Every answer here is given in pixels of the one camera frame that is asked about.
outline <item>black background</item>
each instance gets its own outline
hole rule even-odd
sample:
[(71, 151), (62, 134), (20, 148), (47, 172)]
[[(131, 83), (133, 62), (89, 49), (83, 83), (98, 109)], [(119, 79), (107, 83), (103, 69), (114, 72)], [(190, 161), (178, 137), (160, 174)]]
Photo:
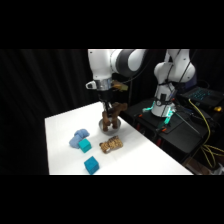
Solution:
[[(150, 63), (133, 82), (131, 105), (154, 96), (154, 68), (165, 53), (149, 50), (143, 66)], [(198, 79), (224, 92), (224, 49), (198, 49), (193, 64)], [(44, 118), (97, 102), (97, 93), (85, 88), (89, 81), (87, 49), (0, 50), (0, 174), (49, 173)], [(128, 102), (128, 94), (114, 92), (113, 100)], [(222, 137), (217, 146), (223, 146)]]

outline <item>table surface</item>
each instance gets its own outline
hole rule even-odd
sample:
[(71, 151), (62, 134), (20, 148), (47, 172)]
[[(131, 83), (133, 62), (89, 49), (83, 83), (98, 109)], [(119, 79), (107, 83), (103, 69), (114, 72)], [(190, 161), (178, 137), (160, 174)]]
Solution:
[[(146, 100), (139, 104), (136, 104), (130, 108), (128, 108), (125, 113), (133, 117), (135, 114), (142, 113), (143, 108), (151, 107), (153, 103), (152, 100)], [(182, 117), (184, 117), (184, 113), (178, 112)], [(137, 118), (136, 121), (141, 123), (143, 126), (148, 127), (150, 130), (155, 131), (155, 127), (149, 124), (147, 121), (145, 121), (142, 118)], [(202, 126), (196, 123), (193, 123), (191, 121), (188, 121), (189, 124), (191, 124), (199, 133), (201, 133), (202, 136), (206, 136), (208, 133), (208, 129), (206, 126)], [(195, 148), (197, 148), (200, 143), (203, 142), (202, 138), (186, 123), (182, 123), (177, 128), (175, 128), (170, 133), (159, 133), (159, 136), (165, 139), (167, 142), (181, 150), (183, 153), (191, 153)]]
[[(89, 175), (84, 162), (94, 156), (100, 169), (95, 175), (192, 175), (123, 119), (116, 133), (124, 146), (104, 154), (99, 143), (110, 136), (99, 128), (102, 104), (95, 103), (45, 119), (50, 175)], [(69, 145), (77, 130), (86, 129), (92, 149), (83, 153)]]

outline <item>small block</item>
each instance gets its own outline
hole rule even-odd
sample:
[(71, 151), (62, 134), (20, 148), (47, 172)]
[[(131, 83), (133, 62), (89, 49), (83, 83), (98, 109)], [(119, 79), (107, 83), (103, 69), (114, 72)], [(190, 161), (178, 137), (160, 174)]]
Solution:
[(99, 163), (93, 156), (88, 159), (84, 164), (90, 175), (93, 175), (97, 170), (99, 170)]
[(81, 142), (79, 142), (79, 147), (84, 153), (88, 152), (92, 148), (90, 142), (87, 139), (83, 139)]

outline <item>wire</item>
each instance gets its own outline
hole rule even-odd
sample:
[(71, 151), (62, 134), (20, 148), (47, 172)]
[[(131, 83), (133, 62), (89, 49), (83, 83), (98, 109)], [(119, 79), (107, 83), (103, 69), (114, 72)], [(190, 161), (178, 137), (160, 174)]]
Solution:
[(190, 128), (192, 128), (201, 138), (203, 138), (203, 136), (199, 133), (199, 131), (197, 131), (192, 125), (190, 125), (187, 121), (185, 121), (185, 119), (183, 117), (181, 117), (177, 112), (174, 112), (182, 121), (184, 121)]
[[(206, 158), (206, 160), (208, 161), (208, 164), (210, 165), (210, 167), (211, 167), (211, 168), (214, 168), (214, 167), (216, 166), (216, 161), (215, 161), (215, 157), (214, 157), (214, 155), (216, 155), (216, 156), (224, 156), (224, 155), (214, 153), (214, 152), (211, 151), (211, 149), (215, 149), (215, 150), (218, 150), (218, 151), (223, 152), (223, 153), (224, 153), (224, 151), (221, 150), (221, 149), (219, 149), (219, 148), (216, 148), (216, 147), (214, 147), (214, 146), (206, 145), (206, 143), (208, 142), (208, 140), (210, 139), (210, 136), (211, 136), (211, 130), (210, 130), (210, 127), (209, 127), (209, 125), (208, 125), (208, 122), (207, 122), (206, 118), (205, 118), (204, 115), (202, 114), (202, 112), (201, 112), (201, 111), (200, 111), (200, 110), (199, 110), (199, 109), (198, 109), (198, 108), (191, 102), (190, 99), (189, 99), (189, 102), (190, 102), (190, 104), (197, 110), (197, 112), (202, 116), (202, 118), (204, 119), (204, 121), (205, 121), (205, 123), (206, 123), (206, 125), (207, 125), (207, 128), (208, 128), (208, 137), (207, 137), (206, 141), (202, 144), (202, 146), (201, 146), (199, 149), (201, 149), (202, 152), (204, 153), (205, 158)], [(213, 163), (214, 163), (213, 166), (212, 166), (210, 160), (208, 159), (208, 156), (206, 155), (206, 152), (208, 152), (208, 153), (211, 154), (212, 159), (213, 159)]]

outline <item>blue cube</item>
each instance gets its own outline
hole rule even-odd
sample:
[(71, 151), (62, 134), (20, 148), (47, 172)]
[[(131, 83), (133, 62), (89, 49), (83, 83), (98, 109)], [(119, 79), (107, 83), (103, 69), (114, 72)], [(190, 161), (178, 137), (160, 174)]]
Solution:
[(95, 160), (93, 156), (88, 159), (84, 164), (90, 175), (93, 175), (100, 168), (99, 163)]
[(79, 147), (84, 153), (88, 152), (92, 148), (90, 142), (87, 139), (83, 139), (81, 142), (79, 142)]

